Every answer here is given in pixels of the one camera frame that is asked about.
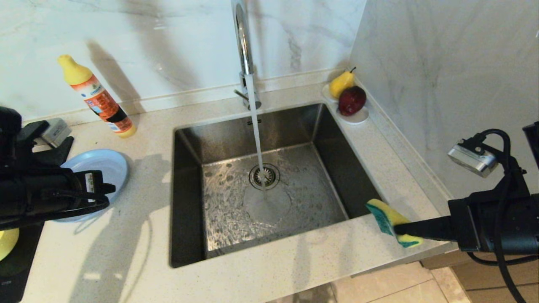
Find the sink basin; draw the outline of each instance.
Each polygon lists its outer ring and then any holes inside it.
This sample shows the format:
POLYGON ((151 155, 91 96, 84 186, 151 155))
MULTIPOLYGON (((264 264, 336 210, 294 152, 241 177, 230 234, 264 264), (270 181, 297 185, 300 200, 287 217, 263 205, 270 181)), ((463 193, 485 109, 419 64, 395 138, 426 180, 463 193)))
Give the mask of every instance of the sink basin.
POLYGON ((335 224, 380 198, 324 104, 175 130, 171 266, 335 224))

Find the yellow sponge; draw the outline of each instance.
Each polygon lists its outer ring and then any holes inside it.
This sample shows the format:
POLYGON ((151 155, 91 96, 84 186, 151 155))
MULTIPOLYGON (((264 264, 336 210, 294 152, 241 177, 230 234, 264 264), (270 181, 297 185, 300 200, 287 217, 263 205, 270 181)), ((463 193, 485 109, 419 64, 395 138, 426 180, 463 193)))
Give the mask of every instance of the yellow sponge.
POLYGON ((403 247, 414 247, 423 243, 423 238, 420 237, 395 234, 393 230, 395 225, 410 223, 410 220, 406 219, 396 210, 389 207, 389 205, 378 199, 372 199, 367 202, 367 208, 374 215, 380 230, 388 235, 395 235, 397 237, 397 241, 403 247))
POLYGON ((19 240, 19 229, 0 230, 0 261, 9 255, 19 240))

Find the drain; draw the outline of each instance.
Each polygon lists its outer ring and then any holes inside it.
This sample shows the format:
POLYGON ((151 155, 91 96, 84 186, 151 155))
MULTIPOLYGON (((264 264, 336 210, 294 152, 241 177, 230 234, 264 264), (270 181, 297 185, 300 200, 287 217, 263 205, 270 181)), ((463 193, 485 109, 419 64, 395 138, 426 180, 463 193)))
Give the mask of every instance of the drain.
POLYGON ((253 187, 256 189, 261 190, 262 182, 264 182, 266 189, 274 188, 280 180, 279 170, 277 167, 269 163, 264 163, 262 165, 262 169, 264 173, 260 172, 260 167, 258 165, 251 169, 251 172, 249 173, 249 181, 251 182, 251 185, 253 185, 253 187))

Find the green sponge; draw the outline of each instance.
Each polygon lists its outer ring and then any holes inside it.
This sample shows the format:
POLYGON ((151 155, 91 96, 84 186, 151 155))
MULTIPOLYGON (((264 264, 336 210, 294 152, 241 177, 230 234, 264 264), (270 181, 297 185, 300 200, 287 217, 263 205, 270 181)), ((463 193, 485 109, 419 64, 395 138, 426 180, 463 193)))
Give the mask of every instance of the green sponge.
POLYGON ((372 199, 367 202, 367 208, 374 215, 380 230, 388 235, 397 236, 397 241, 403 247, 414 247, 423 243, 423 238, 420 237, 395 234, 393 226, 410 223, 410 220, 389 207, 389 205, 378 199, 372 199))

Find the blue plate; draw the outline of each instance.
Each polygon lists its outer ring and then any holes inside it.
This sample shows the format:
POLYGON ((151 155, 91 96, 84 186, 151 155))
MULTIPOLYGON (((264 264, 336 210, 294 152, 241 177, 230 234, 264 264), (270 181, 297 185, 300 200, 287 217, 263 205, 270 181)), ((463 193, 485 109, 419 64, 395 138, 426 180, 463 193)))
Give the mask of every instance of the blue plate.
MULTIPOLYGON (((84 170, 101 170, 103 172, 103 182, 116 186, 116 191, 107 194, 110 204, 116 200, 118 193, 122 190, 127 179, 128 166, 122 154, 111 149, 94 149, 69 159, 61 165, 63 168, 71 168, 74 172, 84 170)), ((55 220, 56 222, 81 222, 99 216, 108 208, 93 212, 88 215, 64 218, 55 220)))

